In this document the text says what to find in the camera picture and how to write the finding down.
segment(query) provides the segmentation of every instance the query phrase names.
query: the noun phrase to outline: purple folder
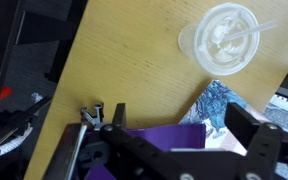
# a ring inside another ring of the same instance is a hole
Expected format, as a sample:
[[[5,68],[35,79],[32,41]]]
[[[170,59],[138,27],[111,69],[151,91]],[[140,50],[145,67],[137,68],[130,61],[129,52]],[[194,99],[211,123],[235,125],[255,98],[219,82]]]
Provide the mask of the purple folder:
[[[204,148],[206,128],[204,124],[166,125],[148,129],[127,130],[131,136],[140,136],[162,151],[171,148]],[[87,180],[115,179],[105,167],[93,168]]]

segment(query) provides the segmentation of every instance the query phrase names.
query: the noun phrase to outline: plastic cup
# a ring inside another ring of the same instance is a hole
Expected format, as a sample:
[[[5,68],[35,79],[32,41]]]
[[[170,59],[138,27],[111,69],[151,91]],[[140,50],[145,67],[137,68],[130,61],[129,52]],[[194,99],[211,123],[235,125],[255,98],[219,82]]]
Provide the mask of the plastic cup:
[[[254,14],[246,7],[225,3],[209,10],[199,23],[185,26],[178,44],[183,53],[195,59],[208,73],[230,75],[244,68],[253,58],[260,33],[256,32],[228,42],[224,37],[258,26]]]

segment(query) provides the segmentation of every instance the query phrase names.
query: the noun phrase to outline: blue patterned cloth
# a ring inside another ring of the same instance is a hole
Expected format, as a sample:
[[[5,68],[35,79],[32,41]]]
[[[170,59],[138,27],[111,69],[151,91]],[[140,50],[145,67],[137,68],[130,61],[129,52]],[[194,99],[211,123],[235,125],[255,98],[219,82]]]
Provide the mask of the blue patterned cloth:
[[[219,132],[225,127],[224,116],[228,102],[236,102],[244,109],[247,106],[246,101],[221,81],[213,80],[179,124],[203,124],[203,121],[210,119],[212,127]]]

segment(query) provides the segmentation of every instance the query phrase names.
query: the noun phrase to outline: dark floor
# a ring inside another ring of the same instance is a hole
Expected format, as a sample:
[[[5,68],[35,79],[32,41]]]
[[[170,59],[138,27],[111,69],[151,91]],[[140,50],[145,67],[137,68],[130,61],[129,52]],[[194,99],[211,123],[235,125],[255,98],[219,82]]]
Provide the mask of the dark floor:
[[[70,2],[71,0],[27,0],[26,9],[64,20]],[[44,73],[50,71],[57,45],[58,42],[48,42],[14,47],[4,83],[12,87],[13,94],[0,101],[0,110],[25,110],[33,104],[31,94],[35,92],[43,96],[54,94],[56,84],[48,81]],[[288,128],[288,121],[279,121],[284,112],[276,114],[275,110],[267,109],[265,115]],[[33,123],[32,134],[23,143],[24,156],[28,159],[32,155],[46,114],[47,108],[40,112],[39,118]],[[288,179],[288,170],[283,165],[278,166],[278,172]]]

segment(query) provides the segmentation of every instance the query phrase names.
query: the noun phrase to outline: table surface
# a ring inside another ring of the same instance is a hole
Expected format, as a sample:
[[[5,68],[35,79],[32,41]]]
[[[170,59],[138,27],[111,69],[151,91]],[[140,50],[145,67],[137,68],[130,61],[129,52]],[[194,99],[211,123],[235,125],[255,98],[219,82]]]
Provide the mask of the table surface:
[[[125,102],[127,126],[177,123],[211,79],[220,79],[262,111],[288,72],[288,1],[242,0],[259,23],[258,51],[242,71],[205,73],[177,44],[181,29],[222,0],[89,0],[44,122],[26,179],[41,179],[68,123],[82,107],[104,102],[105,120]]]

